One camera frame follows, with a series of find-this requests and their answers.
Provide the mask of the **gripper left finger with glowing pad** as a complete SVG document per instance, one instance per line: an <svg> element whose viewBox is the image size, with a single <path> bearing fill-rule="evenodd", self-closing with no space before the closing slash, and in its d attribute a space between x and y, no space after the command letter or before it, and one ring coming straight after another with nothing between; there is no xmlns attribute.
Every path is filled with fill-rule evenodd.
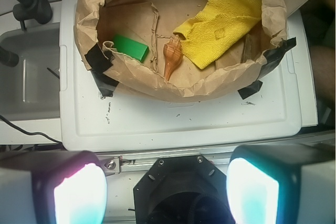
<svg viewBox="0 0 336 224"><path fill-rule="evenodd" d="M1 153L1 223L102 223L106 205L93 152Z"/></svg>

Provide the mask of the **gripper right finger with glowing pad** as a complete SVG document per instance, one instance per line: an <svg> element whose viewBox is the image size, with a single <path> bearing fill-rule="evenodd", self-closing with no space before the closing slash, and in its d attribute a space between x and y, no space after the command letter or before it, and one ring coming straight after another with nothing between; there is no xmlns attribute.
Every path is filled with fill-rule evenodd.
<svg viewBox="0 0 336 224"><path fill-rule="evenodd" d="M237 223L335 223L335 147L240 145L226 191Z"/></svg>

